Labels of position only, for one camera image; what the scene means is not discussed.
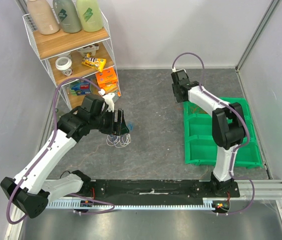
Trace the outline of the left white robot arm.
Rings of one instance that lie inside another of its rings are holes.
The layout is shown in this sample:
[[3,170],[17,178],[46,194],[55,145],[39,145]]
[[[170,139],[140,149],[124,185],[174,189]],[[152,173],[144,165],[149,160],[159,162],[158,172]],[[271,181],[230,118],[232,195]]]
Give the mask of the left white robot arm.
[[84,197],[90,193],[91,178],[79,170],[50,183],[45,180],[63,156],[91,130],[118,137],[129,133],[124,111],[114,109],[115,98],[114,93],[88,94],[81,105],[60,117],[50,138],[31,162],[15,177],[1,181],[9,206],[15,205],[33,219],[54,200],[69,194]]

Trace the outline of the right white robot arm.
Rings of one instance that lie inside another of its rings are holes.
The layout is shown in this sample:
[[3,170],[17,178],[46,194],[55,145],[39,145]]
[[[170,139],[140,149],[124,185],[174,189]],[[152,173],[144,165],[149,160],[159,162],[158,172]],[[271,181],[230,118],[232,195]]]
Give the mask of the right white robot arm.
[[202,198],[239,197],[234,164],[239,148],[250,141],[242,106],[238,102],[223,101],[199,82],[191,82],[184,69],[172,69],[171,77],[176,102],[196,104],[212,118],[212,137],[217,145],[216,165],[210,181],[195,186],[195,193]]

